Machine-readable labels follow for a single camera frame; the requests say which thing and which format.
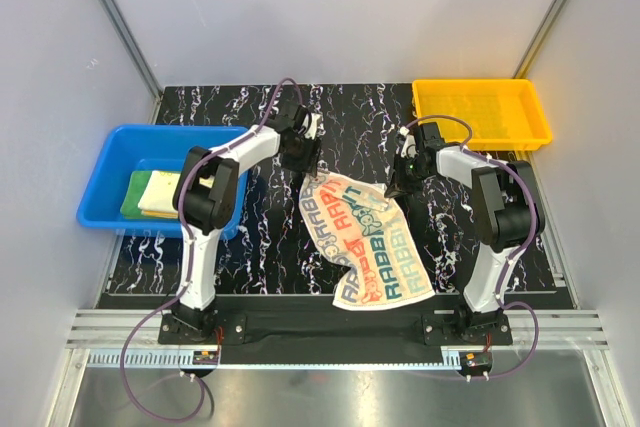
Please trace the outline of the blue red patterned towel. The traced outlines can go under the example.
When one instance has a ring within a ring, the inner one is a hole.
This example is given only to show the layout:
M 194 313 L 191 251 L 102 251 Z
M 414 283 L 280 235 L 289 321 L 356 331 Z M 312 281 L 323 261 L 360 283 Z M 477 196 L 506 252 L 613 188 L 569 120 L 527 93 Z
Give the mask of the blue red patterned towel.
M 335 307 L 384 311 L 435 296 L 404 213 L 383 185 L 320 171 L 304 178 L 299 209 L 321 256 L 348 269 L 334 288 Z

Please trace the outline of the lime green patterned towel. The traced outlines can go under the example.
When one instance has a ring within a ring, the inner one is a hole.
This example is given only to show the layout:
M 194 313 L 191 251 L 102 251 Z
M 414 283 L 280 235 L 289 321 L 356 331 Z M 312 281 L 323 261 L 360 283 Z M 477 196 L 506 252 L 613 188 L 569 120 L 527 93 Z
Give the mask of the lime green patterned towel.
M 178 172 L 150 171 L 149 180 L 137 204 L 141 214 L 152 218 L 177 219 L 173 197 L 179 180 Z

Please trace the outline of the green microfiber towel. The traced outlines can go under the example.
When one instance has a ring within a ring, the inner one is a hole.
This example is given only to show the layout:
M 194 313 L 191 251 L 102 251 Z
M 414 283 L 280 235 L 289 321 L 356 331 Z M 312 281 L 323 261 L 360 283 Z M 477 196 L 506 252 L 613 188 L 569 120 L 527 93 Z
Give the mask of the green microfiber towel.
M 120 207 L 121 215 L 130 220 L 144 219 L 138 204 L 147 188 L 152 172 L 149 170 L 134 171 L 129 178 L 129 184 Z

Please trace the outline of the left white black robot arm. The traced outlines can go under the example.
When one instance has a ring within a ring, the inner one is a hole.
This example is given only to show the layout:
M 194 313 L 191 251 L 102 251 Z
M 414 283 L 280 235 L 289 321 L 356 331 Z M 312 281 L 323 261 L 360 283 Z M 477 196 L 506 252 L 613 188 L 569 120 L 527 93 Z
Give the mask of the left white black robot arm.
M 173 197 L 183 252 L 171 316 L 193 342 L 215 333 L 217 248 L 235 211 L 240 176 L 272 157 L 290 171 L 316 174 L 321 121 L 321 114 L 302 105 L 283 107 L 224 145 L 189 150 Z

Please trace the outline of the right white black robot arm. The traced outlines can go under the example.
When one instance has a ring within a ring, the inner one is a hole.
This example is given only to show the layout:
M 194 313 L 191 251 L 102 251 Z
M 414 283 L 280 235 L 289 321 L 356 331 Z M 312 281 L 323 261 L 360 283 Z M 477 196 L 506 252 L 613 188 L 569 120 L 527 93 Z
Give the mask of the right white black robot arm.
M 471 191 L 473 225 L 480 247 L 470 277 L 462 289 L 464 303 L 454 309 L 444 327 L 466 343 L 487 341 L 509 332 L 504 294 L 521 256 L 545 228 L 545 214 L 531 165 L 506 162 L 447 142 L 436 116 L 426 123 L 412 121 L 399 130 L 385 196 L 411 195 L 423 183 L 440 177 Z

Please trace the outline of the yellow plastic tray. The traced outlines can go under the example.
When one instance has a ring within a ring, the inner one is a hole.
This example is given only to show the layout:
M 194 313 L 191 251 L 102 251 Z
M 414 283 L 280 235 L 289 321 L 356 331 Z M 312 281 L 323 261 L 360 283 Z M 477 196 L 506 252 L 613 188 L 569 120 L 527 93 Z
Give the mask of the yellow plastic tray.
M 532 82 L 524 79 L 419 79 L 412 83 L 416 116 L 448 115 L 473 130 L 476 151 L 536 151 L 552 142 Z

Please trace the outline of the blue plastic bin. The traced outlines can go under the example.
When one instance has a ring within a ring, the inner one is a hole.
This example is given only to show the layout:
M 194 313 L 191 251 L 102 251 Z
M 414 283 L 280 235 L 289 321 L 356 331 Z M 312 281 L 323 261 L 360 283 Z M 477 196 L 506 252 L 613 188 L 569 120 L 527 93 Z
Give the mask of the blue plastic bin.
M 127 124 L 115 128 L 97 157 L 77 210 L 78 223 L 121 235 L 181 238 L 177 220 L 128 220 L 120 213 L 131 174 L 138 170 L 179 172 L 192 147 L 221 146 L 246 131 L 242 126 Z

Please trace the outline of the left aluminium frame post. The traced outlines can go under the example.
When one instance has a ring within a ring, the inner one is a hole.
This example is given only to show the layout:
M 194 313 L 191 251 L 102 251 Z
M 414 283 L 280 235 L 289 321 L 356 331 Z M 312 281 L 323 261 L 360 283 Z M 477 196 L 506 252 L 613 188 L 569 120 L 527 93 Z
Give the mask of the left aluminium frame post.
M 147 62 L 135 36 L 122 13 L 117 0 L 98 0 L 120 39 L 134 68 L 141 77 L 152 98 L 158 103 L 163 94 L 163 87 Z

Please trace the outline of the aluminium frame post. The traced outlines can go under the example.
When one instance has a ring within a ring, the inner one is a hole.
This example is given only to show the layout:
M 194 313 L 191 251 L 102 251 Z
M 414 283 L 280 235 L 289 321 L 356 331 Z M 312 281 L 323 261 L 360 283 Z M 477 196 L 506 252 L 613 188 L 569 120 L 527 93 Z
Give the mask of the aluminium frame post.
M 551 0 L 545 14 L 542 17 L 534 35 L 524 51 L 514 73 L 514 79 L 526 79 L 536 60 L 541 53 L 546 41 L 550 38 L 553 29 L 567 7 L 570 0 Z
M 98 0 L 120 39 L 134 68 L 141 77 L 152 98 L 158 103 L 163 94 L 163 87 L 147 62 L 135 36 L 122 13 L 117 0 Z

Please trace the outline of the right aluminium frame post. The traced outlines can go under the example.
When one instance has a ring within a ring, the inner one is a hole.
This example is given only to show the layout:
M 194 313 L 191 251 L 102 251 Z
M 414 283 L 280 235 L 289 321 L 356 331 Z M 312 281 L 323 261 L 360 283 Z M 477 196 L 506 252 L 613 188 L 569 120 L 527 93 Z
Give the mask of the right aluminium frame post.
M 514 79 L 526 79 L 536 60 L 541 53 L 546 41 L 550 38 L 553 29 L 567 7 L 570 0 L 551 0 L 545 14 L 542 17 L 534 35 L 524 51 L 514 73 Z

